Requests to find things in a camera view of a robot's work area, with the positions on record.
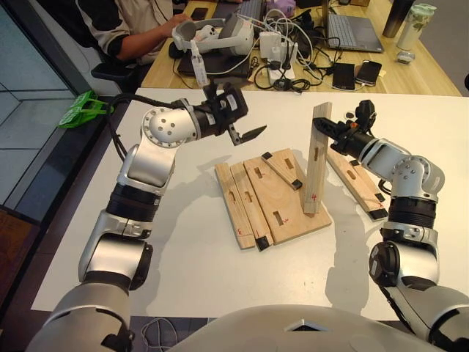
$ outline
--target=wooden board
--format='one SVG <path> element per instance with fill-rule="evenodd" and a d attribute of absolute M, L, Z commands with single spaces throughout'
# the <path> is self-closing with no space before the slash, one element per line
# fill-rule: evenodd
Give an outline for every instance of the wooden board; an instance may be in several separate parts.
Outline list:
<path fill-rule="evenodd" d="M 330 120 L 332 103 L 323 103 L 313 109 L 313 120 L 316 117 L 326 117 Z M 328 153 L 328 137 L 319 132 L 311 121 L 311 136 L 309 137 L 308 171 L 306 175 L 303 211 L 315 214 L 320 211 L 322 196 L 324 195 L 325 161 Z"/>
<path fill-rule="evenodd" d="M 295 161 L 293 165 L 298 179 L 304 180 L 304 172 L 292 151 L 286 153 L 290 160 Z M 262 158 L 247 160 L 244 166 L 276 244 L 331 224 L 324 207 L 318 214 L 305 214 L 301 207 L 301 192 L 291 189 Z"/>
<path fill-rule="evenodd" d="M 237 191 L 235 180 L 226 163 L 215 165 L 215 173 L 218 177 L 226 207 L 228 209 L 229 218 L 232 220 L 234 233 L 241 249 L 251 248 L 255 246 L 254 235 L 248 216 L 241 201 L 240 194 Z"/>
<path fill-rule="evenodd" d="M 378 199 L 380 202 L 384 202 L 385 197 L 381 193 L 376 183 L 374 183 L 373 180 L 370 178 L 369 172 L 365 170 L 363 166 L 361 166 L 358 160 L 354 159 L 350 161 L 349 164 L 352 165 L 355 172 L 358 174 L 358 176 L 360 176 L 361 180 L 366 184 L 370 191 L 374 193 L 376 199 Z"/>
<path fill-rule="evenodd" d="M 262 212 L 261 206 L 259 204 L 259 200 L 257 199 L 256 193 L 252 188 L 243 163 L 235 164 L 230 169 L 232 171 L 237 190 L 240 194 L 241 201 L 243 202 L 244 209 L 248 216 L 249 223 L 251 224 L 254 238 L 256 238 L 257 248 L 262 251 L 273 245 L 273 239 L 272 234 L 270 233 L 269 225 L 265 220 L 264 213 Z"/>
<path fill-rule="evenodd" d="M 299 189 L 303 183 L 296 177 L 293 160 L 289 159 L 288 149 L 280 150 L 275 155 L 266 152 L 262 154 L 262 160 L 294 190 Z"/>
<path fill-rule="evenodd" d="M 328 149 L 328 161 L 334 171 L 344 182 L 358 204 L 367 212 L 373 220 L 388 216 L 388 212 L 374 193 L 368 188 L 357 172 L 347 162 L 347 159 L 332 149 Z"/>

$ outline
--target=laptop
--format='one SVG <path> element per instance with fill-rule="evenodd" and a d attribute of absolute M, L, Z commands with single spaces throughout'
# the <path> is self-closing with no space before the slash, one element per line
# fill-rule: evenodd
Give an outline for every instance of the laptop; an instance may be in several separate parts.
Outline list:
<path fill-rule="evenodd" d="M 370 51 L 382 53 L 384 48 L 368 18 L 342 16 L 329 13 L 329 0 L 322 0 L 322 24 L 326 37 L 338 37 L 328 40 L 329 48 L 344 50 Z"/>

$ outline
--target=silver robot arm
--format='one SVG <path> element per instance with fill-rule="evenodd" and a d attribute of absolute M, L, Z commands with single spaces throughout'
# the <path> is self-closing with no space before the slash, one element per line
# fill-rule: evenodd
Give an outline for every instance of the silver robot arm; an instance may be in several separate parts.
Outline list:
<path fill-rule="evenodd" d="M 237 133 L 233 123 L 248 113 L 239 89 L 226 85 L 217 95 L 211 84 L 204 93 L 207 100 L 199 106 L 181 99 L 164 104 L 171 108 L 156 106 L 144 115 L 141 142 L 126 155 L 108 206 L 100 212 L 81 255 L 81 284 L 59 302 L 27 351 L 130 351 L 128 293 L 147 278 L 152 246 L 145 239 L 152 231 L 178 148 L 225 131 L 237 145 L 256 138 L 265 128 L 243 136 Z"/>
<path fill-rule="evenodd" d="M 356 121 L 347 123 L 319 118 L 314 124 L 334 139 L 332 149 L 353 156 L 392 185 L 389 217 L 380 230 L 383 242 L 371 250 L 369 274 L 416 336 L 447 351 L 467 351 L 469 298 L 437 285 L 438 233 L 433 224 L 444 174 L 426 158 L 374 138 L 370 128 L 376 113 L 370 100 L 360 103 L 355 116 Z"/>

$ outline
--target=person's hand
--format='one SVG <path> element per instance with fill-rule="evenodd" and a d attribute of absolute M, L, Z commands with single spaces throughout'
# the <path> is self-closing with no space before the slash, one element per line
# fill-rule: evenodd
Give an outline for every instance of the person's hand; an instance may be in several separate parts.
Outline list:
<path fill-rule="evenodd" d="M 166 22 L 165 24 L 161 26 L 163 30 L 163 35 L 167 38 L 171 37 L 171 32 L 173 28 L 177 26 L 179 23 L 187 21 L 187 20 L 191 21 L 191 18 L 187 16 L 185 13 L 174 15 L 173 17 L 169 19 L 168 22 Z"/>

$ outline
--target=glass wall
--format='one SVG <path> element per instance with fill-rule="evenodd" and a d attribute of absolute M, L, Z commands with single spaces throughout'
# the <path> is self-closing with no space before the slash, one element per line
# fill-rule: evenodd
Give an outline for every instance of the glass wall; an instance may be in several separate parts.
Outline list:
<path fill-rule="evenodd" d="M 0 62 L 0 204 L 4 204 L 75 95 L 2 7 Z"/>

